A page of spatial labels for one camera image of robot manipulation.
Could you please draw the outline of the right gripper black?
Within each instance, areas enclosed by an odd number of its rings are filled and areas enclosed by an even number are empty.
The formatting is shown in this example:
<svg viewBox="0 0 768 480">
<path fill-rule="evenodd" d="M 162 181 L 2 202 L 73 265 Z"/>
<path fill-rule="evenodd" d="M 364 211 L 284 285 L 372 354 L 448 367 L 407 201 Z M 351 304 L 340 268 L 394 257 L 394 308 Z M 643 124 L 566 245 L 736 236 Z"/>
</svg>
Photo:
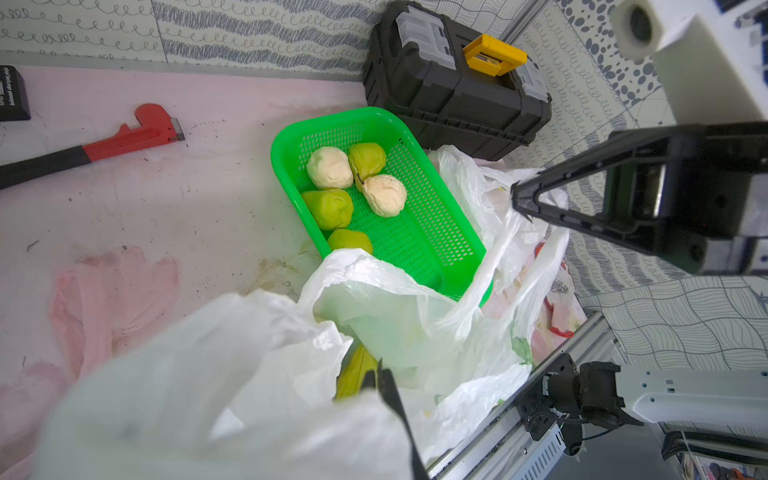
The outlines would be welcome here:
<svg viewBox="0 0 768 480">
<path fill-rule="evenodd" d="M 767 125 L 614 132 L 514 184 L 511 202 L 529 219 L 654 252 L 692 275 L 764 275 Z"/>
</svg>

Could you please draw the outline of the lemon print plastic bag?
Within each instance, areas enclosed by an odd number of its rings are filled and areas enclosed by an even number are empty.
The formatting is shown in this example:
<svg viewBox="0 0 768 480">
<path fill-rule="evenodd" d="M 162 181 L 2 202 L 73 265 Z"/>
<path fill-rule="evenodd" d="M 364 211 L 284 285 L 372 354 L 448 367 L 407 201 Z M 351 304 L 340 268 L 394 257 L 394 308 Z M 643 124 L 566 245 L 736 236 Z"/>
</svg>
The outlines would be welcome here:
<svg viewBox="0 0 768 480">
<path fill-rule="evenodd" d="M 410 479 L 529 378 L 522 351 L 569 241 L 545 243 L 502 317 L 362 250 L 301 296 L 226 294 L 79 382 L 49 417 L 36 479 Z M 357 396 L 337 379 L 363 345 Z"/>
</svg>

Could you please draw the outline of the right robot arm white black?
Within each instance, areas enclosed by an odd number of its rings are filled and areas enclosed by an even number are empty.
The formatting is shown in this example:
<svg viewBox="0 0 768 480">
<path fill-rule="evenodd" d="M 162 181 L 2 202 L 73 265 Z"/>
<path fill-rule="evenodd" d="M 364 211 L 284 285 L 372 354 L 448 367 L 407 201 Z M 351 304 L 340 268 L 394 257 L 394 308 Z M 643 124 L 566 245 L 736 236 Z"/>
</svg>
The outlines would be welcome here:
<svg viewBox="0 0 768 480">
<path fill-rule="evenodd" d="M 696 275 L 767 270 L 767 125 L 678 125 L 612 134 L 514 185 L 513 208 Z M 666 421 L 763 427 L 767 372 L 653 372 L 567 354 L 518 395 L 526 430 L 551 425 L 576 454 L 583 428 Z"/>
</svg>

